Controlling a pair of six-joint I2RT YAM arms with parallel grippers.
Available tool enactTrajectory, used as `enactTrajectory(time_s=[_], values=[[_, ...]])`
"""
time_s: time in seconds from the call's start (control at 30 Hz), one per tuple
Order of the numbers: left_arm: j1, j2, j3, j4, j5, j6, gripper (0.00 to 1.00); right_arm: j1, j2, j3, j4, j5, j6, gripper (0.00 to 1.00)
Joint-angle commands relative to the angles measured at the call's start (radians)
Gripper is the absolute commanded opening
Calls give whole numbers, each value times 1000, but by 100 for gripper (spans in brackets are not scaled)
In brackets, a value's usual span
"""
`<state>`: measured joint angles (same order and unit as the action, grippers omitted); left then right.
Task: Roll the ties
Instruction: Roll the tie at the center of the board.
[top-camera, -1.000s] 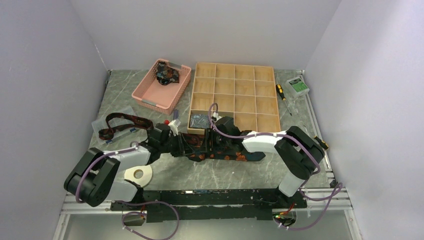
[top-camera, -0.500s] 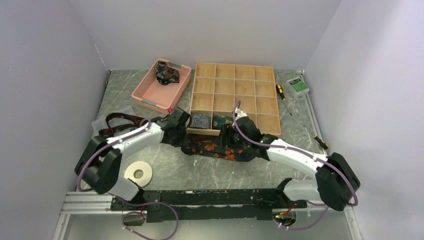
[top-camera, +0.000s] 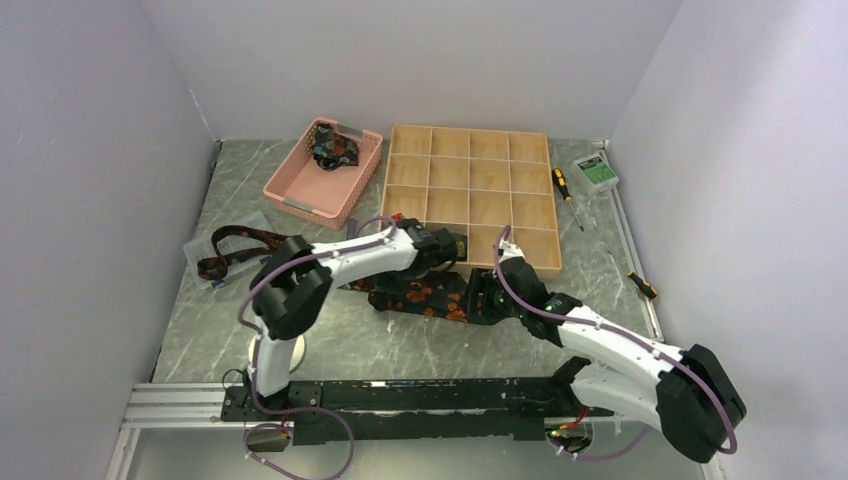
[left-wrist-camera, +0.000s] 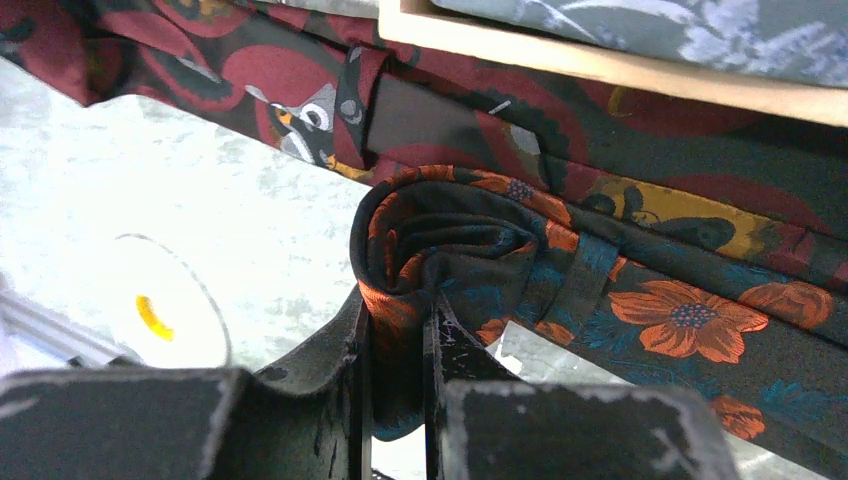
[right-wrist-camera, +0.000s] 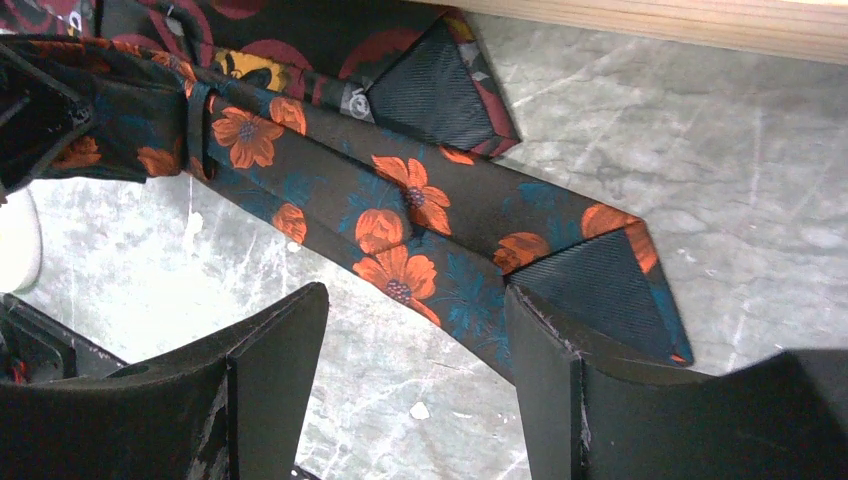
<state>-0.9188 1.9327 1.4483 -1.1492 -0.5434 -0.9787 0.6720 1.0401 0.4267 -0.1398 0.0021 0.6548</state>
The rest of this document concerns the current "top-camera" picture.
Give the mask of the orange floral dark tie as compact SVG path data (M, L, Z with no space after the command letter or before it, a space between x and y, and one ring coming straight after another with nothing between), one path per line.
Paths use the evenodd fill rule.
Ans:
M412 280L385 272L352 282L377 311L397 311L474 325L495 325L527 312L509 297L495 274L474 268L469 278L455 271L431 271Z

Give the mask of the red patterned dark tie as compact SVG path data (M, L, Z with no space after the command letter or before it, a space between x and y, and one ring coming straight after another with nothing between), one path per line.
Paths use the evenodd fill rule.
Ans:
M220 288L265 263L288 236L269 228L225 225L183 246L195 282Z

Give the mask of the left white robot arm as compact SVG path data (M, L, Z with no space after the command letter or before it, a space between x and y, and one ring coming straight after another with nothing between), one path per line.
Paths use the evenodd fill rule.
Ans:
M415 219L334 243L286 239L254 277L237 312L238 322L254 331L248 407L264 420L285 411L297 338L316 323L331 291L386 273L418 279L457 260L458 240L447 229L432 231Z

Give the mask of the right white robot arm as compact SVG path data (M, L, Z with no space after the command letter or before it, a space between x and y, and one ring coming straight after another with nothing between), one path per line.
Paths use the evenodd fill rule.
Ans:
M553 378L551 401L560 413L583 407L620 413L661 432L698 463L736 452L735 429L747 408L707 347L681 349L609 321L580 300L549 291L519 257L473 270L466 298L472 323L515 318L530 335L575 352Z

